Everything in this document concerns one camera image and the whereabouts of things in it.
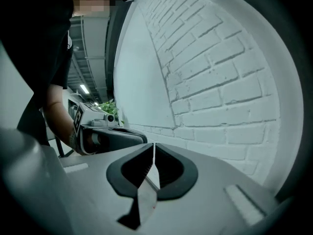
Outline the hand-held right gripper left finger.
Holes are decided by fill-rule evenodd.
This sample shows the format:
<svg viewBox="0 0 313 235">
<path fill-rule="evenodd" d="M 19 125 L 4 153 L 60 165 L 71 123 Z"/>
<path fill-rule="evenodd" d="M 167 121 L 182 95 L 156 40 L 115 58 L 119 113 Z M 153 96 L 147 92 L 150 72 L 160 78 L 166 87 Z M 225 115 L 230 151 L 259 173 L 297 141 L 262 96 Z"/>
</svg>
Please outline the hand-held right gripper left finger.
<svg viewBox="0 0 313 235">
<path fill-rule="evenodd" d="M 155 210 L 154 146 L 61 158 L 73 186 L 85 235 L 138 235 Z"/>
</svg>

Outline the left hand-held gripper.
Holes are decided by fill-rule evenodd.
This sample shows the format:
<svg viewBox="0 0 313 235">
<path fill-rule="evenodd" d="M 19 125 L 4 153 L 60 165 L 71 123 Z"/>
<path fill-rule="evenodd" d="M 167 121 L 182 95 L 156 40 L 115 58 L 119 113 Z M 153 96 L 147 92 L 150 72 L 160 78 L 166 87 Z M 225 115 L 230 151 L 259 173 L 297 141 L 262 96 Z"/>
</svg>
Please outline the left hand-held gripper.
<svg viewBox="0 0 313 235">
<path fill-rule="evenodd" d="M 113 114 L 99 106 L 79 103 L 74 132 L 82 153 L 101 154 L 148 143 L 147 137 L 135 130 L 118 127 Z"/>
</svg>

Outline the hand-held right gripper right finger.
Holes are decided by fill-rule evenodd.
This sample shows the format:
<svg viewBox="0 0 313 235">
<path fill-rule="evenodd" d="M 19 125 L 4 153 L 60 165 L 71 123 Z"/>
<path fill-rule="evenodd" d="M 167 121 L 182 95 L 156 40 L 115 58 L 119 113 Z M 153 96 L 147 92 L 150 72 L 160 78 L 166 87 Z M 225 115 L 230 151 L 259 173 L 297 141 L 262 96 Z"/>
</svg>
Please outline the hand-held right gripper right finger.
<svg viewBox="0 0 313 235">
<path fill-rule="evenodd" d="M 155 163 L 179 175 L 178 187 L 196 182 L 180 198 L 157 202 L 147 235 L 260 235 L 278 208 L 266 188 L 220 159 L 158 143 Z"/>
</svg>

